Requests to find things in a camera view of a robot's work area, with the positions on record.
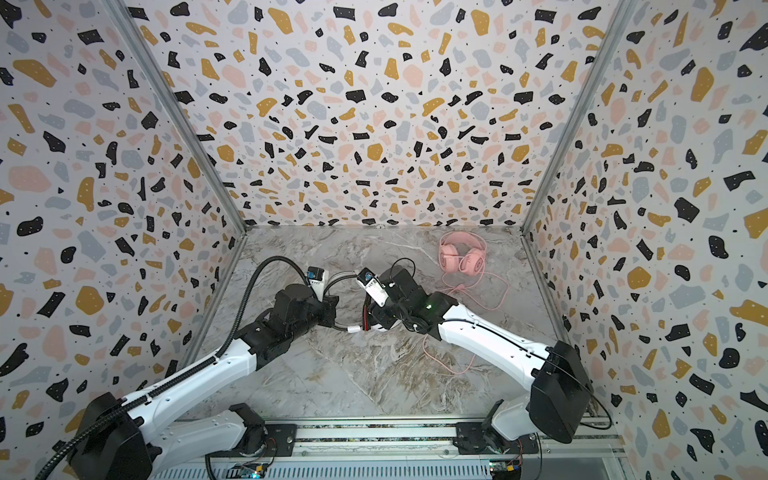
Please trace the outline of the white black headphones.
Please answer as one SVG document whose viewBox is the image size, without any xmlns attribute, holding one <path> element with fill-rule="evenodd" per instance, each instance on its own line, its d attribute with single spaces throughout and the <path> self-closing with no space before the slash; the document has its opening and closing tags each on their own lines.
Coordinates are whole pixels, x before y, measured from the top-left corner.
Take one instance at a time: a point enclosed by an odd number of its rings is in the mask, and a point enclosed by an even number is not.
<svg viewBox="0 0 768 480">
<path fill-rule="evenodd" d="M 332 327 L 347 333 L 376 331 L 369 310 L 373 301 L 356 281 L 354 271 L 332 274 L 324 290 L 323 301 L 332 306 Z"/>
</svg>

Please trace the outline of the pink headphones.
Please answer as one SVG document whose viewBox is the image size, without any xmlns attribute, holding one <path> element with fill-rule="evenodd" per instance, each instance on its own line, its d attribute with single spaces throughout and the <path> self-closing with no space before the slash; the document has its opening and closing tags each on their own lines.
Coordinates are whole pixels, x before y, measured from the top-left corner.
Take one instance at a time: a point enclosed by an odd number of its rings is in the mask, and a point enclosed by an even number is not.
<svg viewBox="0 0 768 480">
<path fill-rule="evenodd" d="M 443 235 L 438 245 L 438 261 L 446 273 L 476 277 L 484 273 L 487 243 L 480 236 L 464 231 Z"/>
</svg>

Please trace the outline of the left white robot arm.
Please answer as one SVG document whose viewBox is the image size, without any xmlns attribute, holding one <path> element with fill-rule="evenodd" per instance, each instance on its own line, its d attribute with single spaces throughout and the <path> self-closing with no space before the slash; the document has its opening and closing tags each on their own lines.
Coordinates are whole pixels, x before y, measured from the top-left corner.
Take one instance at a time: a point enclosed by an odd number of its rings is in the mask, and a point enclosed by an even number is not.
<svg viewBox="0 0 768 480">
<path fill-rule="evenodd" d="M 99 396 L 86 408 L 67 452 L 80 479 L 148 479 L 197 457 L 232 452 L 272 454 L 277 443 L 264 419 L 244 403 L 197 421 L 181 416 L 224 387 L 285 354 L 315 326 L 332 328 L 339 299 L 319 300 L 291 284 L 272 307 L 240 328 L 223 353 L 211 353 L 158 384 L 118 399 Z"/>
</svg>

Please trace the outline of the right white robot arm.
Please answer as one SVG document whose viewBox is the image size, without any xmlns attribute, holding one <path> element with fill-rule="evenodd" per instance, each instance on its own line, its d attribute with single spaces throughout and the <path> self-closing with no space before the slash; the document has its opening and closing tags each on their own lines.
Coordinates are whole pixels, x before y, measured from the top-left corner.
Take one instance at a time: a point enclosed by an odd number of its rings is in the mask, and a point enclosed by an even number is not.
<svg viewBox="0 0 768 480">
<path fill-rule="evenodd" d="M 549 346 L 513 334 L 471 311 L 455 297 L 431 294 L 405 269 L 383 276 L 365 268 L 357 283 L 371 298 L 369 319 L 383 329 L 406 330 L 462 347 L 491 363 L 524 392 L 500 400 L 486 416 L 482 435 L 494 449 L 530 434 L 571 443 L 593 397 L 593 388 L 569 344 Z"/>
</svg>

